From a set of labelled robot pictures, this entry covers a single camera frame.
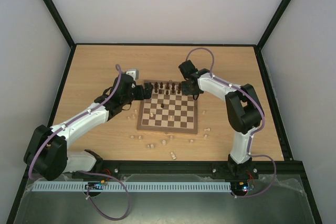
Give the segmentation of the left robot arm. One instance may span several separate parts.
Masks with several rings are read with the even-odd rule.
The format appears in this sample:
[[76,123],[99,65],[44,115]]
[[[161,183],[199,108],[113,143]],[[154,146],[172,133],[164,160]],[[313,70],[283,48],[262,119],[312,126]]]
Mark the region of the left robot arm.
[[149,82],[137,85],[135,80],[130,73],[122,73],[84,111],[51,127],[38,126],[24,155],[28,173],[37,172],[46,180],[54,180],[62,173],[94,171],[101,160],[98,154],[68,149],[94,127],[119,114],[124,106],[151,98],[153,85]]

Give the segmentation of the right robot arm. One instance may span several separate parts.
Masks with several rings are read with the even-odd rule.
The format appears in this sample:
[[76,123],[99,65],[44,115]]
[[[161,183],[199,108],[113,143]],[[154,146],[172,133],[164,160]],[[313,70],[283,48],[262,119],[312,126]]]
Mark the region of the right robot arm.
[[250,84],[238,86],[229,83],[209,70],[194,67],[179,70],[184,78],[182,93],[197,99],[201,93],[208,92],[223,100],[226,105],[228,121],[234,130],[233,147],[228,155],[229,173],[242,177],[251,166],[251,144],[254,134],[265,125],[265,114]]

